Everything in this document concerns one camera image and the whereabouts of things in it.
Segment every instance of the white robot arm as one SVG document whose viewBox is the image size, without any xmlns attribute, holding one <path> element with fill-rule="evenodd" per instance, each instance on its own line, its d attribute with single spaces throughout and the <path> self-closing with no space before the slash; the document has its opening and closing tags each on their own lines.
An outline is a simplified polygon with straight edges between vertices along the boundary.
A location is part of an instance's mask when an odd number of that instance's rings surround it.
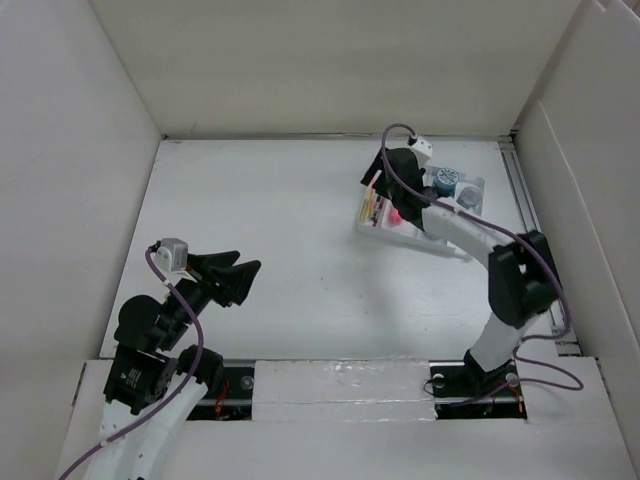
<svg viewBox="0 0 640 480">
<path fill-rule="evenodd" d="M 455 209 L 460 207 L 451 197 L 439 199 Z M 422 224 L 440 238 L 444 238 L 478 260 L 487 270 L 489 258 L 497 246 L 511 243 L 511 239 L 493 229 L 472 223 L 455 212 L 437 205 L 422 210 Z M 502 322 L 494 312 L 484 327 L 480 338 L 469 349 L 471 357 L 485 372 L 494 371 L 511 359 L 513 349 L 518 345 L 528 328 L 535 322 L 534 316 L 520 328 Z"/>
<path fill-rule="evenodd" d="M 184 376 L 185 374 L 182 373 L 173 378 L 167 395 L 177 388 Z M 189 379 L 187 385 L 168 408 L 161 410 L 148 422 L 96 453 L 84 476 L 85 480 L 161 478 L 164 459 L 175 437 L 208 390 L 206 383 L 198 383 L 195 377 Z M 105 403 L 100 424 L 100 441 L 106 441 L 111 435 L 131 425 L 141 416 L 149 413 L 154 406 L 150 405 L 138 415 L 133 415 L 124 403 L 115 401 Z"/>
</svg>

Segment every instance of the white table surface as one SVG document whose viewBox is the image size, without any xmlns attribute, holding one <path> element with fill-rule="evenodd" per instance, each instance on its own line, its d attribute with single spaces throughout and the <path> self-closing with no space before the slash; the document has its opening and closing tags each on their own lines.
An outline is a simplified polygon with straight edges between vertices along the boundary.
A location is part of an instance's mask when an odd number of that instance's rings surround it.
<svg viewBox="0 0 640 480">
<path fill-rule="evenodd" d="M 362 421 L 306 410 L 312 388 L 300 389 L 296 367 L 256 370 L 256 389 L 264 390 L 260 401 L 280 406 L 261 421 L 186 422 L 166 458 L 165 480 L 233 478 L 237 480 L 633 480 L 636 478 L 595 361 L 591 358 L 557 358 L 585 383 L 582 392 L 552 390 L 523 385 L 529 421 L 442 420 Z M 109 360 L 89 362 L 69 432 L 58 464 L 58 474 L 97 441 L 102 414 L 104 382 Z M 309 368 L 302 365 L 302 371 Z M 564 379 L 547 370 L 520 365 L 523 376 Z M 360 387 L 375 390 L 375 396 L 396 398 L 403 385 L 420 392 L 421 369 L 402 370 L 395 382 L 373 379 Z M 279 375 L 275 391 L 271 381 Z M 327 400 L 342 391 L 339 376 L 327 383 L 321 370 L 305 376 L 327 386 L 313 398 Z M 343 400 L 362 402 L 344 388 Z M 422 405 L 430 416 L 432 400 L 424 393 L 413 398 L 401 394 L 405 404 Z M 291 412 L 287 421 L 285 410 Z M 71 480 L 79 480 L 86 465 Z"/>
<path fill-rule="evenodd" d="M 486 180 L 483 217 L 522 231 L 496 142 L 433 139 L 433 165 Z M 259 259 L 247 301 L 208 306 L 205 345 L 233 359 L 395 356 L 460 359 L 489 317 L 487 273 L 465 261 L 355 232 L 359 180 L 377 139 L 163 141 L 101 349 L 113 357 L 130 297 L 166 291 L 146 247 L 179 237 L 192 253 Z M 534 327 L 548 332 L 548 319 Z M 195 343 L 190 329 L 177 345 Z M 554 356 L 552 343 L 528 346 Z"/>
</svg>

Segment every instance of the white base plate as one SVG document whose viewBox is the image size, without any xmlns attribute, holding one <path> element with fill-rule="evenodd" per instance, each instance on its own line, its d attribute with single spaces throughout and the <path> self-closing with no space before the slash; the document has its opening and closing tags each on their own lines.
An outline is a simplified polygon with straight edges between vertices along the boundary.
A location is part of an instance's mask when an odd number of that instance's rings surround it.
<svg viewBox="0 0 640 480">
<path fill-rule="evenodd" d="M 613 411 L 591 358 L 562 358 L 585 383 L 583 392 L 523 387 L 529 422 L 522 420 L 368 421 L 327 418 L 321 409 L 300 407 L 338 401 L 357 408 L 362 398 L 395 399 L 433 408 L 420 393 L 424 362 L 398 362 L 385 371 L 344 371 L 344 391 L 336 365 L 265 362 L 256 371 L 259 401 L 271 418 L 240 422 L 186 422 L 169 454 L 164 480 L 233 478 L 238 480 L 633 480 L 636 478 Z M 89 362 L 58 474 L 97 440 L 102 389 L 111 361 Z M 384 380 L 387 373 L 393 382 Z M 543 375 L 519 366 L 526 376 Z M 360 386 L 354 379 L 362 380 Z M 79 480 L 80 468 L 72 480 Z"/>
</svg>

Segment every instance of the purple cable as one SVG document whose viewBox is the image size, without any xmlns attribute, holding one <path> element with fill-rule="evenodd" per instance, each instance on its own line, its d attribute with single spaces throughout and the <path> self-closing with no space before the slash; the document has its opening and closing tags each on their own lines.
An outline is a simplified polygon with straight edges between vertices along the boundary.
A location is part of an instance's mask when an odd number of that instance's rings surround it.
<svg viewBox="0 0 640 480">
<path fill-rule="evenodd" d="M 178 300 L 178 302 L 180 303 L 182 308 L 185 309 L 185 311 L 187 312 L 187 315 L 189 315 L 189 318 L 191 319 L 191 321 L 195 325 L 196 332 L 198 334 L 198 349 L 196 350 L 196 356 L 193 359 L 193 363 L 191 364 L 191 367 L 189 367 L 189 371 L 187 372 L 186 377 L 184 377 L 182 379 L 182 382 L 180 382 L 180 385 L 178 385 L 178 388 L 176 388 L 173 392 L 171 392 L 169 395 L 167 395 L 167 397 L 164 398 L 162 400 L 162 402 L 160 402 L 156 408 L 151 410 L 144 417 L 136 420 L 135 422 L 133 422 L 128 427 L 125 427 L 122 430 L 118 431 L 117 433 L 114 433 L 113 435 L 108 437 L 107 440 L 106 440 L 107 443 L 115 442 L 116 440 L 124 437 L 128 433 L 131 433 L 133 430 L 138 428 L 143 423 L 148 422 L 160 410 L 162 410 L 174 398 L 176 398 L 178 396 L 178 394 L 182 391 L 182 389 L 187 385 L 187 383 L 189 382 L 191 377 L 193 377 L 193 374 L 195 373 L 196 368 L 198 368 L 198 364 L 200 363 L 200 358 L 202 358 L 202 351 L 204 350 L 204 333 L 202 332 L 202 326 L 200 325 L 200 321 L 198 320 L 198 316 L 195 314 L 195 312 L 193 311 L 191 306 L 184 299 L 182 294 L 176 289 L 176 287 L 174 287 L 171 283 L 167 282 L 167 277 L 165 277 L 164 274 L 160 271 L 160 269 L 158 267 L 156 267 L 156 265 L 153 263 L 153 259 L 151 258 L 151 253 L 152 253 L 152 250 L 151 250 L 151 247 L 149 247 L 147 249 L 147 251 L 145 252 L 145 254 L 144 254 L 145 259 L 147 260 L 147 264 L 149 265 L 149 268 L 151 268 L 153 273 L 156 275 L 156 277 L 158 277 L 160 279 L 160 281 L 166 285 L 166 287 L 173 294 L 173 296 L 176 297 L 176 300 Z M 93 454 L 95 454 L 96 452 L 98 452 L 101 449 L 102 449 L 102 444 L 98 443 L 93 448 L 88 450 L 80 458 L 78 458 L 75 462 L 73 462 L 69 468 L 67 468 L 65 470 L 65 472 L 60 476 L 59 480 L 65 480 L 65 479 L 69 478 L 69 475 L 71 475 L 76 468 L 78 468 L 84 461 L 89 459 Z"/>
<path fill-rule="evenodd" d="M 389 136 L 389 133 L 391 132 L 391 130 L 393 130 L 394 128 L 404 128 L 405 130 L 408 130 L 409 133 L 411 134 L 411 137 L 416 137 L 417 133 L 416 131 L 409 125 L 405 124 L 405 123 L 392 123 L 391 125 L 389 125 L 387 128 L 385 128 L 384 132 L 382 133 L 382 148 L 380 149 L 381 153 L 382 153 L 382 161 L 384 164 L 384 170 L 385 173 L 389 176 L 391 176 L 391 178 L 393 178 L 393 180 L 396 181 L 396 183 L 398 183 L 402 188 L 404 188 L 407 192 L 409 192 L 410 194 L 412 194 L 413 196 L 415 196 L 416 198 L 430 203 L 432 205 L 436 205 L 440 208 L 444 208 L 445 210 L 449 210 L 450 212 L 454 212 L 457 213 L 459 216 L 461 216 L 462 218 L 470 221 L 470 222 L 474 222 L 477 223 L 479 225 L 482 225 L 484 227 L 487 228 L 491 228 L 497 232 L 502 233 L 503 235 L 508 236 L 509 238 L 513 239 L 515 242 L 517 242 L 524 250 L 526 250 L 533 258 L 534 260 L 540 265 L 540 267 L 542 268 L 542 270 L 544 271 L 545 275 L 549 278 L 549 280 L 551 281 L 551 284 L 553 285 L 554 290 L 556 291 L 556 294 L 558 296 L 558 300 L 560 301 L 560 305 L 562 307 L 562 311 L 564 313 L 564 328 L 562 329 L 562 331 L 556 333 L 555 335 L 525 335 L 524 337 L 522 337 L 521 341 L 520 341 L 520 345 L 518 345 L 516 348 L 513 349 L 513 358 L 523 362 L 523 363 L 528 363 L 531 365 L 537 365 L 540 367 L 546 367 L 546 368 L 551 368 L 557 372 L 560 372 L 566 376 L 568 376 L 569 378 L 571 378 L 573 381 L 576 382 L 576 385 L 564 385 L 561 383 L 556 383 L 556 382 L 550 382 L 548 380 L 541 380 L 541 379 L 537 379 L 537 378 L 519 378 L 518 379 L 518 383 L 522 383 L 522 382 L 528 382 L 528 383 L 538 383 L 538 384 L 542 384 L 542 385 L 547 385 L 550 387 L 556 387 L 556 388 L 561 388 L 564 390 L 575 390 L 575 391 L 579 391 L 582 390 L 584 388 L 584 384 L 582 383 L 582 381 L 576 377 L 573 373 L 569 372 L 568 370 L 565 370 L 564 368 L 560 368 L 557 367 L 556 365 L 552 365 L 550 363 L 546 363 L 546 362 L 541 362 L 540 360 L 531 360 L 528 358 L 523 358 L 521 356 L 518 355 L 518 350 L 520 349 L 520 347 L 522 346 L 522 344 L 524 342 L 527 342 L 529 340 L 558 340 L 562 337 L 564 337 L 567 332 L 569 331 L 569 329 L 571 328 L 571 323 L 573 322 L 573 318 L 571 316 L 571 310 L 569 309 L 569 302 L 567 301 L 567 297 L 564 294 L 564 290 L 562 289 L 562 286 L 560 285 L 560 281 L 558 280 L 558 278 L 556 277 L 556 275 L 553 273 L 553 270 L 551 269 L 551 267 L 547 264 L 547 262 L 544 260 L 544 258 L 542 258 L 542 256 L 540 256 L 540 254 L 538 252 L 536 252 L 536 250 L 529 245 L 527 242 L 525 242 L 522 238 L 520 238 L 518 235 L 516 235 L 515 233 L 507 230 L 506 228 L 500 227 L 499 225 L 495 225 L 491 222 L 487 222 L 486 220 L 483 220 L 481 218 L 478 218 L 474 215 L 471 215 L 470 213 L 463 211 L 463 210 L 457 210 L 455 209 L 453 206 L 448 205 L 446 203 L 442 203 L 439 202 L 437 199 L 435 198 L 431 198 L 427 195 L 424 195 L 416 190 L 414 190 L 413 188 L 411 188 L 409 185 L 407 185 L 404 181 L 402 181 L 402 179 L 398 176 L 398 174 L 393 170 L 393 168 L 391 167 L 391 163 L 389 162 L 389 158 L 387 157 L 387 151 L 386 151 L 386 143 L 387 143 L 387 137 Z M 477 397 L 477 398 L 472 398 L 469 400 L 465 400 L 464 402 L 459 402 L 459 403 L 454 403 L 451 404 L 450 406 L 458 406 L 458 407 L 463 407 L 465 405 L 471 405 L 472 403 L 476 403 L 480 400 L 483 400 L 489 396 L 493 396 L 496 393 L 504 390 L 505 388 L 509 387 L 508 383 L 504 383 L 502 385 L 500 385 L 499 387 L 497 387 L 495 390 L 482 395 L 481 397 Z"/>
</svg>

